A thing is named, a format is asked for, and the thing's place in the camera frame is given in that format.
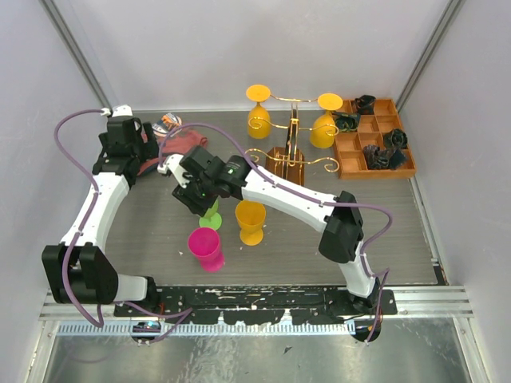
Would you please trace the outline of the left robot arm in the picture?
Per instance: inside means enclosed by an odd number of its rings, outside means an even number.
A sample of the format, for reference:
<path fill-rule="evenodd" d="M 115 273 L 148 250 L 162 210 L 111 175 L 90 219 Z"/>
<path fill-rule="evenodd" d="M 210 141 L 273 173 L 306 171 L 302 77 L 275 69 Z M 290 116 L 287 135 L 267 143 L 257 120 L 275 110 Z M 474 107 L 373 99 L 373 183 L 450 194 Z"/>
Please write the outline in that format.
<path fill-rule="evenodd" d="M 57 303 L 108 305 L 131 302 L 142 316 L 157 312 L 160 297 L 152 277 L 116 272 L 105 244 L 122 200 L 136 183 L 141 165 L 156 157 L 151 126 L 134 116 L 111 116 L 100 134 L 101 154 L 86 175 L 91 188 L 66 235 L 42 252 L 42 263 Z"/>

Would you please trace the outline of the gold wire wine glass rack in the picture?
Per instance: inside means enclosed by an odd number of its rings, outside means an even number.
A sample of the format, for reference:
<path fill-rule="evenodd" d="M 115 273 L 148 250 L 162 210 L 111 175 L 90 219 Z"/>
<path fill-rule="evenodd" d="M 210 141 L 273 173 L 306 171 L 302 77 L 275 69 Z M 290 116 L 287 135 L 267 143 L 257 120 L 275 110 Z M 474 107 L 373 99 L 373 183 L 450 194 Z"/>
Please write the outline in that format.
<path fill-rule="evenodd" d="M 271 131 L 273 128 L 279 128 L 286 131 L 286 143 L 283 147 L 274 147 L 269 152 L 264 152 L 257 148 L 249 149 L 248 152 L 251 156 L 256 158 L 257 152 L 265 155 L 265 168 L 269 172 L 300 186 L 304 185 L 304 167 L 309 164 L 317 164 L 324 161 L 326 163 L 324 168 L 327 172 L 337 172 L 339 170 L 339 162 L 337 160 L 331 157 L 323 157 L 309 162 L 304 159 L 303 153 L 298 148 L 299 131 L 303 129 L 299 126 L 298 104 L 306 103 L 307 100 L 277 97 L 272 93 L 268 99 L 270 98 L 277 101 L 285 101 L 291 105 L 291 115 L 286 126 L 271 122 Z M 312 99 L 311 102 L 318 104 L 317 99 L 318 97 Z"/>

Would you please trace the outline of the green wine glass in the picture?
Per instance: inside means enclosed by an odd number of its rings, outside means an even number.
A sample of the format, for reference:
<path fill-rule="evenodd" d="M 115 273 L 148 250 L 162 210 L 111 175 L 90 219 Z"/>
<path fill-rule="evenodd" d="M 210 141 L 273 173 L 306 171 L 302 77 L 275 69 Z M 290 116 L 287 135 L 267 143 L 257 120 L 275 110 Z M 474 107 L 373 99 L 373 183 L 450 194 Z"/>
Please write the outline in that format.
<path fill-rule="evenodd" d="M 222 225 L 222 217 L 218 212 L 219 203 L 215 203 L 199 218 L 199 227 L 208 227 L 217 231 Z"/>

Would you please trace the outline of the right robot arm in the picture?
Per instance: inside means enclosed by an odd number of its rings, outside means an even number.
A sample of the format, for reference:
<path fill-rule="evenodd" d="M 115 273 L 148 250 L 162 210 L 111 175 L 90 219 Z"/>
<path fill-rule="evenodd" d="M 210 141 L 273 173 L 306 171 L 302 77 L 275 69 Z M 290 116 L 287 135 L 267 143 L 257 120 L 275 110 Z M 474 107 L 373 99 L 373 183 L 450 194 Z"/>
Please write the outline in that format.
<path fill-rule="evenodd" d="M 245 155 L 222 161 L 201 146 L 168 156 L 158 171 L 174 176 L 173 195 L 195 215 L 205 215 L 219 197 L 233 197 L 272 207 L 309 225 L 322 236 L 319 253 L 342 271 L 353 310 L 376 311 L 382 283 L 368 266 L 370 240 L 362 230 L 363 206 L 351 193 L 316 192 L 268 172 Z"/>

